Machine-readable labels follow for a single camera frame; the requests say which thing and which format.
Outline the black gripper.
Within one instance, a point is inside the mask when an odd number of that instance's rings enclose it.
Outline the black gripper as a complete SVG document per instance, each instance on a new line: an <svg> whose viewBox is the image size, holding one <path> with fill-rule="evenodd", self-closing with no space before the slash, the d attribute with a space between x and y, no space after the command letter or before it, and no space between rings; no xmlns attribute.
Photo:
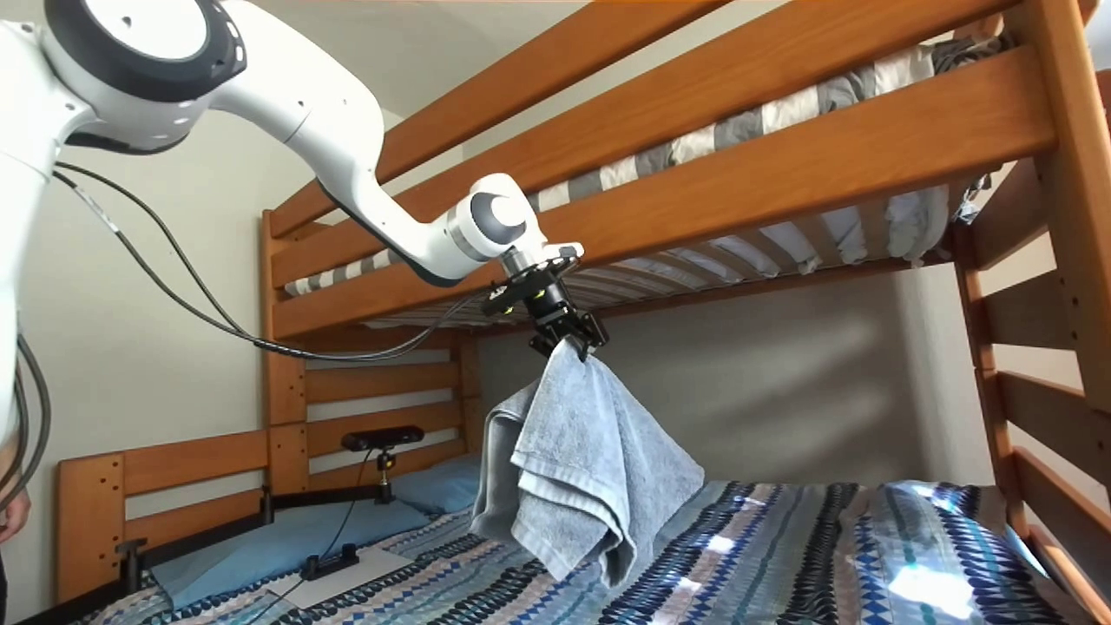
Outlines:
<svg viewBox="0 0 1111 625"><path fill-rule="evenodd" d="M605 322L573 307L563 293L563 278L582 257L580 248L559 248L548 260L513 268L507 283L492 285L481 299L486 315L525 313L531 322L531 347L552 356L568 344L576 357L609 344Z"/></svg>

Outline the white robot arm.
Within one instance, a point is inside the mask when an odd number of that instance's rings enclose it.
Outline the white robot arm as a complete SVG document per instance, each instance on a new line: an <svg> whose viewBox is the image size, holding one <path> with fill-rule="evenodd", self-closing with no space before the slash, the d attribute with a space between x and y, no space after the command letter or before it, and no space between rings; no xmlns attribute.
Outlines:
<svg viewBox="0 0 1111 625"><path fill-rule="evenodd" d="M546 235L507 174L479 177L444 217L410 217L374 177L379 97L312 38L254 0L43 0L0 26L0 357L18 356L29 235L67 147L165 152L227 110L289 147L324 191L430 285L495 260L546 276L582 257Z"/></svg>

